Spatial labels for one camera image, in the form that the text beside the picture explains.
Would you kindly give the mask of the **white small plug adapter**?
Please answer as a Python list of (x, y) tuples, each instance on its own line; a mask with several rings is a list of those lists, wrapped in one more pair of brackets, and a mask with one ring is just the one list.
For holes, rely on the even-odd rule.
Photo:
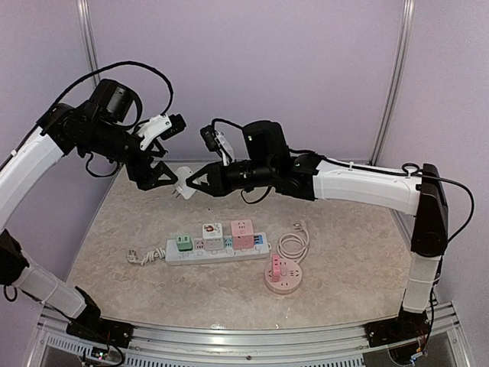
[(187, 167), (182, 166), (176, 169), (177, 182), (173, 185), (172, 195), (174, 197), (181, 196), (185, 200), (189, 200), (196, 192), (195, 189), (189, 187), (186, 180), (193, 175), (193, 171)]

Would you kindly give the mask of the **white cube adapter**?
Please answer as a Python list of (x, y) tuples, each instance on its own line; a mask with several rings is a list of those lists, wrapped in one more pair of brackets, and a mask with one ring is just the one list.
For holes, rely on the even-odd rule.
[(202, 240), (206, 251), (223, 250), (225, 245), (222, 224), (220, 222), (204, 223), (202, 225)]

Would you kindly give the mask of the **pink cube socket adapter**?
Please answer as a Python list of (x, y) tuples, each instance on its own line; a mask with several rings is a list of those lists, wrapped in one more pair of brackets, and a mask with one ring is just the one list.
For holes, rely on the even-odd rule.
[(250, 219), (231, 221), (232, 247), (234, 250), (250, 249), (254, 246), (254, 228)]

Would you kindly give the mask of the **green cube plug adapter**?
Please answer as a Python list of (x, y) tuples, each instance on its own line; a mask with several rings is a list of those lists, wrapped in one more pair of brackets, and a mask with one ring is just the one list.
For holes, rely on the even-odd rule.
[(192, 251), (193, 241), (189, 235), (179, 235), (176, 238), (176, 247), (179, 252)]

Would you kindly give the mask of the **white multicolour power strip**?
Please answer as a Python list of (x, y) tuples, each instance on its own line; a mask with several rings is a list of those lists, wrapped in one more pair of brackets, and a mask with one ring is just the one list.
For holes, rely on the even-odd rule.
[(206, 250), (202, 238), (192, 239), (192, 249), (181, 252), (175, 239), (169, 239), (166, 246), (165, 260), (168, 265), (204, 265), (231, 261), (246, 261), (267, 258), (271, 244), (264, 232), (254, 236), (252, 248), (234, 249), (232, 237), (224, 237), (225, 247), (220, 250)]

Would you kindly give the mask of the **pink plug adapter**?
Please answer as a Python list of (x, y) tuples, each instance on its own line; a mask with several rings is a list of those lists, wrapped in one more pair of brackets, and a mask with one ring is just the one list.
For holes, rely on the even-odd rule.
[(280, 280), (280, 256), (272, 255), (270, 279), (272, 283), (277, 283)]

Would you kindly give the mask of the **pink round socket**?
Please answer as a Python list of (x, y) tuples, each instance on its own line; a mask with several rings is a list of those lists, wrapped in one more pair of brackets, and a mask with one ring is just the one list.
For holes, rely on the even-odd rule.
[(264, 269), (264, 283), (275, 294), (293, 293), (302, 284), (302, 280), (301, 267), (288, 259), (281, 259), (278, 267), (271, 261)]

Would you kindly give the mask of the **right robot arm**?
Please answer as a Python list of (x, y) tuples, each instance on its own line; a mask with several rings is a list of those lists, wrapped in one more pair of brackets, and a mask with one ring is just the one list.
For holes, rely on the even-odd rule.
[(448, 204), (439, 172), (432, 164), (409, 172), (391, 171), (326, 158), (288, 147), (281, 125), (260, 120), (241, 128), (248, 159), (230, 161), (228, 147), (218, 140), (215, 126), (201, 130), (210, 151), (222, 159), (207, 164), (186, 179), (186, 185), (213, 197), (235, 190), (270, 187), (302, 200), (346, 200), (382, 206), (414, 217), (409, 280), (402, 313), (391, 322), (391, 333), (407, 339), (419, 329), (429, 305), (439, 263), (448, 247)]

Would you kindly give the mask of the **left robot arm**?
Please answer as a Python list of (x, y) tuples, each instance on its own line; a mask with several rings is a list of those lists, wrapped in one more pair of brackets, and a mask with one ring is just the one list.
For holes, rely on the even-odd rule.
[(32, 260), (6, 225), (39, 179), (73, 150), (80, 157), (99, 154), (124, 166), (141, 190), (176, 183), (177, 176), (161, 160), (166, 154), (161, 143), (185, 129), (182, 115), (163, 112), (145, 122), (124, 125), (131, 106), (137, 114), (142, 113), (136, 92), (115, 80), (103, 79), (81, 105), (57, 102), (50, 107), (1, 167), (2, 285), (13, 286), (76, 320), (78, 329), (92, 340), (107, 332), (96, 303), (86, 292), (70, 287)]

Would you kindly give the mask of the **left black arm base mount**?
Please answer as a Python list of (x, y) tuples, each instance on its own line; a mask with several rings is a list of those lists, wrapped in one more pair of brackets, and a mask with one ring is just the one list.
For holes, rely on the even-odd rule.
[(66, 333), (96, 343), (128, 348), (134, 326), (102, 318), (96, 302), (81, 288), (75, 286), (75, 289), (82, 295), (86, 307), (78, 317), (70, 319)]

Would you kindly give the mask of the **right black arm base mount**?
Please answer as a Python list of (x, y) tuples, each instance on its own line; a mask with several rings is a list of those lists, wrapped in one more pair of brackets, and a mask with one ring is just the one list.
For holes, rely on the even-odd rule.
[(411, 313), (400, 308), (399, 313), (389, 319), (372, 321), (364, 325), (370, 347), (417, 341), (423, 345), (432, 330), (432, 318), (427, 311)]

